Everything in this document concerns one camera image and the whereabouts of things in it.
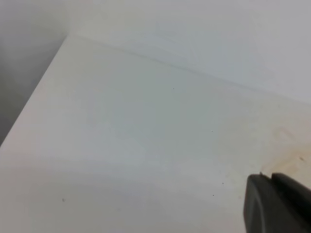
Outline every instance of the gray wall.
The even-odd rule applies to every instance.
[[[66,24],[42,7],[0,0],[0,145],[66,34]]]

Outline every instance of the white shelf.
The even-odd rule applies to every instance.
[[[250,173],[311,184],[310,119],[308,105],[71,36],[0,149],[1,229],[243,232]]]

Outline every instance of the dark plastic object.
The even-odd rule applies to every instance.
[[[250,175],[244,221],[247,233],[311,233],[311,191],[281,173]]]

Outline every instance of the white wall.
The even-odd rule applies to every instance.
[[[86,1],[0,0],[0,144]]]

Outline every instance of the stain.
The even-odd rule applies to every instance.
[[[281,172],[289,176],[311,171],[311,145],[293,146],[262,167],[262,172]]]
[[[285,127],[276,127],[273,130],[272,135],[273,135],[274,139],[278,140],[278,141],[285,141],[285,140],[295,141],[294,134],[291,133]]]

